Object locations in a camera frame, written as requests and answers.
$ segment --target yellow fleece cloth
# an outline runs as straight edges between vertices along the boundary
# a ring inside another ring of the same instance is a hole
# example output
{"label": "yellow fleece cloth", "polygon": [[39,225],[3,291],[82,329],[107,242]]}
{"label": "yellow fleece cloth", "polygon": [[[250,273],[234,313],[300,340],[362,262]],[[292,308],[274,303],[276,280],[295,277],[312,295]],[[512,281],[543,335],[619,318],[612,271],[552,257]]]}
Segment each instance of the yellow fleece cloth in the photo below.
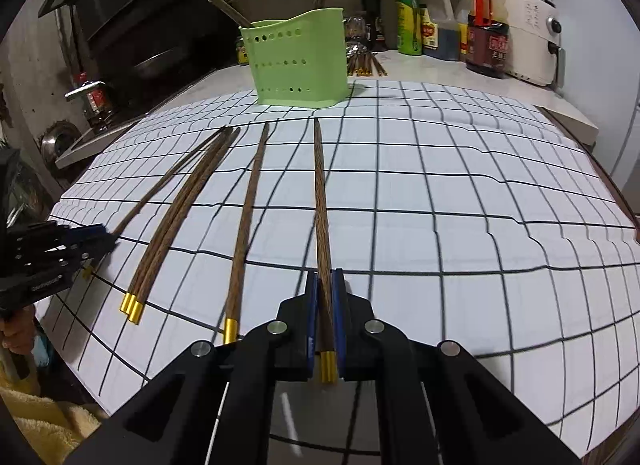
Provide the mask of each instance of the yellow fleece cloth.
{"label": "yellow fleece cloth", "polygon": [[88,410],[37,396],[40,384],[33,358],[30,375],[17,384],[0,365],[0,397],[31,447],[47,465],[61,465],[69,453],[100,425]]}

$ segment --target green basket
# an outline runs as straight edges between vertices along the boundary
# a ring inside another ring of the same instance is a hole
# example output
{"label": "green basket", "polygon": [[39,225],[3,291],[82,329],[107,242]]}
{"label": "green basket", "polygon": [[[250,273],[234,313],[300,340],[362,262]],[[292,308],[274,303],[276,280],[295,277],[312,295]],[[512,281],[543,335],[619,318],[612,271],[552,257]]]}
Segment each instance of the green basket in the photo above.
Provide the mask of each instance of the green basket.
{"label": "green basket", "polygon": [[347,97],[342,8],[254,26],[241,32],[258,103],[326,108]]}

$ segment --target metal screw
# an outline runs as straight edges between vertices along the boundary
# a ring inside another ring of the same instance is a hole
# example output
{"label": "metal screw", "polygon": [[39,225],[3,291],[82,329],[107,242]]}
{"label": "metal screw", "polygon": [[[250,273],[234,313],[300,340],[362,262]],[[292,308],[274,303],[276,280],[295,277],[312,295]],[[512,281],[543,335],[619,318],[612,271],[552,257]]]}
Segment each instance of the metal screw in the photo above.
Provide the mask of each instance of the metal screw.
{"label": "metal screw", "polygon": [[207,341],[199,340],[191,345],[191,355],[194,357],[203,357],[211,351],[211,344]]}
{"label": "metal screw", "polygon": [[272,335],[280,335],[287,330],[287,323],[281,320],[272,320],[267,324],[267,331]]}
{"label": "metal screw", "polygon": [[378,319],[372,319],[364,323],[364,329],[372,335],[375,335],[377,333],[382,333],[385,330],[385,325]]}
{"label": "metal screw", "polygon": [[453,342],[453,340],[445,340],[440,345],[440,351],[442,351],[448,357],[455,357],[460,354],[460,346]]}

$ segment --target white tablecloth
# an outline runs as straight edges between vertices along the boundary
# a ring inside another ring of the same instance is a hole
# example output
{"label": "white tablecloth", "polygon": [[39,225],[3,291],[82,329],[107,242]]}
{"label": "white tablecloth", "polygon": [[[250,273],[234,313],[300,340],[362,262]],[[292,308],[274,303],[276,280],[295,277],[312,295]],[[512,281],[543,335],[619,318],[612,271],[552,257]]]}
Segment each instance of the white tablecloth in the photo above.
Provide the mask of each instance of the white tablecloth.
{"label": "white tablecloth", "polygon": [[[149,116],[98,155],[52,212],[70,225],[113,229],[213,129],[242,128],[191,208],[139,326],[118,311],[123,292],[195,161],[143,208],[90,280],[78,277],[70,291],[38,304],[53,344],[107,412],[192,341],[221,342],[265,121],[271,134],[241,333],[303,291],[305,271],[316,265],[315,116],[332,263],[377,317],[420,342],[459,341],[578,455],[636,409],[636,232],[588,156],[536,108],[448,86],[361,79],[332,108],[256,100],[245,91]],[[352,464],[379,462],[371,384],[278,384],[275,403],[272,463],[337,464],[346,447]]]}

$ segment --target red handle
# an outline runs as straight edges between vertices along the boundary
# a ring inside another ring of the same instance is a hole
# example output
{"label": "red handle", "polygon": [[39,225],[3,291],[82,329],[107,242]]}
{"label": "red handle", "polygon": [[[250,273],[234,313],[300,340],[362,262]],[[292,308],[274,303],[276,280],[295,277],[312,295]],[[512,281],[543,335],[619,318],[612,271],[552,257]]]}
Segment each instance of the red handle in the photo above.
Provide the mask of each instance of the red handle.
{"label": "red handle", "polygon": [[476,18],[474,24],[476,26],[490,26],[491,25],[491,0],[488,0],[488,12],[487,17],[484,16],[484,0],[476,0]]}

